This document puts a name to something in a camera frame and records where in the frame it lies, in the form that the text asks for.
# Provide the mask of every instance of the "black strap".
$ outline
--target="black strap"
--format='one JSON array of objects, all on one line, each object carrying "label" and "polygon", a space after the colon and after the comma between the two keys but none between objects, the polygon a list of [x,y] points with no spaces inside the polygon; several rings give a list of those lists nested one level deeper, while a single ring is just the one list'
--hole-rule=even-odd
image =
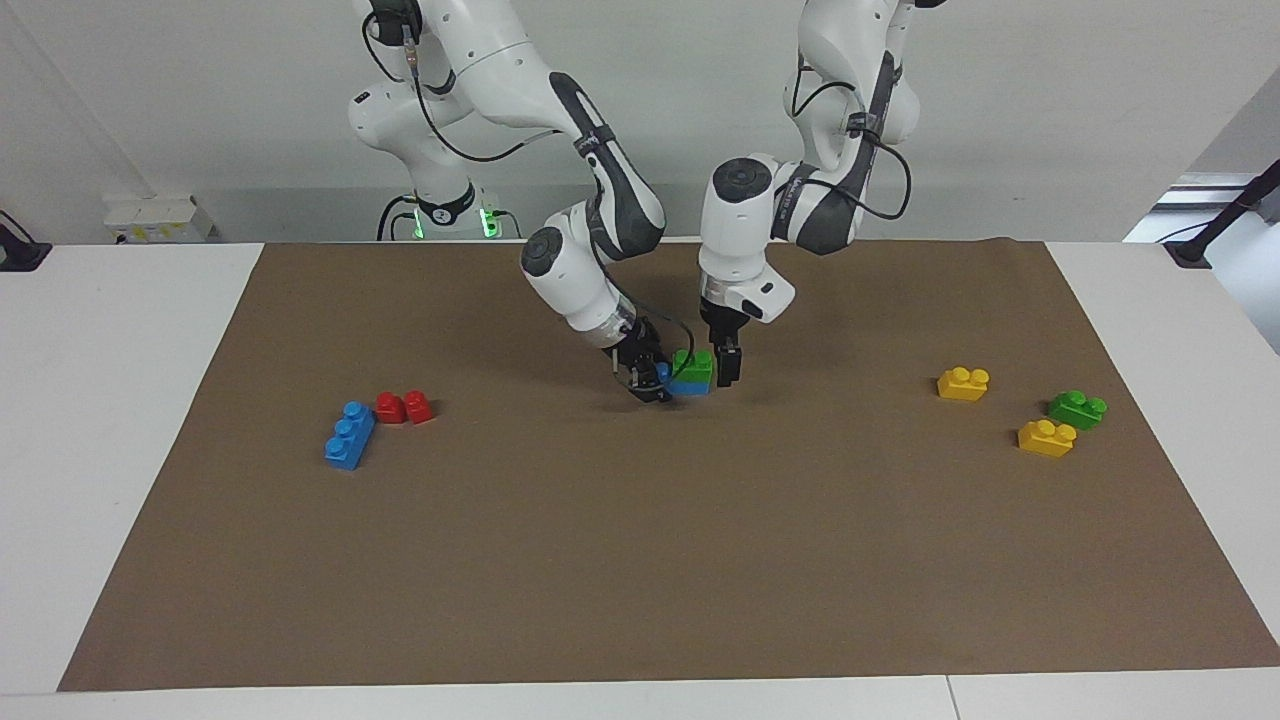
[{"label": "black strap", "polygon": [[458,218],[471,208],[471,204],[476,200],[476,186],[468,184],[467,191],[462,193],[462,197],[457,200],[451,200],[443,205],[436,205],[434,202],[428,202],[421,197],[417,199],[417,206],[422,209],[424,213],[431,222],[440,227],[449,227],[458,222]]},{"label": "black strap", "polygon": [[613,135],[613,128],[609,126],[596,126],[591,128],[586,135],[577,138],[573,142],[573,147],[577,149],[577,154],[586,158],[591,152],[598,151],[604,147],[604,143],[613,142],[618,136]]}]

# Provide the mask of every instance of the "black stand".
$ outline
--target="black stand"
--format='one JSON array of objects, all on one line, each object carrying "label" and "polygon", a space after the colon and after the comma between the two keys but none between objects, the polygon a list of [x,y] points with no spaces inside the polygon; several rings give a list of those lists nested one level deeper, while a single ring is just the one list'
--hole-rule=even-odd
[{"label": "black stand", "polygon": [[1204,259],[1204,252],[1208,250],[1210,243],[1217,240],[1226,228],[1231,227],[1235,220],[1240,219],[1249,210],[1258,206],[1258,202],[1280,188],[1280,160],[1276,160],[1274,165],[1267,168],[1267,172],[1253,178],[1248,186],[1245,186],[1244,192],[1231,202],[1226,210],[1213,218],[1213,222],[1208,224],[1194,240],[1188,242],[1166,242],[1165,249],[1174,258],[1180,268],[1207,270],[1212,265]]},{"label": "black stand", "polygon": [[0,273],[29,273],[38,268],[54,249],[47,242],[23,242],[3,224],[0,224],[0,247],[4,247]]}]

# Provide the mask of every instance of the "brown paper mat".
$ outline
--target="brown paper mat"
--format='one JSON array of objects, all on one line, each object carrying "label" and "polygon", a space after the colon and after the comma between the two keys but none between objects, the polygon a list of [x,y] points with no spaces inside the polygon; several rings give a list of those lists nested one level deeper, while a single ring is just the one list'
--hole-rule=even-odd
[{"label": "brown paper mat", "polygon": [[[695,252],[618,277],[692,319]],[[1043,246],[773,249],[795,306],[677,407],[517,256],[268,247],[61,689],[1280,665]],[[936,397],[955,364],[984,401]],[[326,468],[346,401],[413,387],[436,421]],[[1020,452],[1076,387],[1106,424]]]}]

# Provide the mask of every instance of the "electrical outlet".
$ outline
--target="electrical outlet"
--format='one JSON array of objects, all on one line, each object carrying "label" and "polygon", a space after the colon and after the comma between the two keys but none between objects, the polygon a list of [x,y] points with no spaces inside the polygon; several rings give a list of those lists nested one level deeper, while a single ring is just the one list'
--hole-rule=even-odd
[{"label": "electrical outlet", "polygon": [[214,220],[191,196],[110,201],[102,224],[116,245],[209,242],[214,234]]}]

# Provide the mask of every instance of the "red lego brick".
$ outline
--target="red lego brick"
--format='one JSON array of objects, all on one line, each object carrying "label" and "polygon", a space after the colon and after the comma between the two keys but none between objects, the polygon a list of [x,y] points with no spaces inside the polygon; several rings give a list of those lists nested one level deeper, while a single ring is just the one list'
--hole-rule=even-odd
[{"label": "red lego brick", "polygon": [[408,419],[408,413],[404,410],[404,401],[392,392],[384,392],[378,396],[378,407],[374,410],[374,414],[378,415],[378,421],[384,425],[399,425]]},{"label": "red lego brick", "polygon": [[404,407],[408,410],[408,419],[413,420],[415,425],[421,425],[434,418],[431,405],[426,401],[426,395],[420,389],[415,389],[404,396]]}]

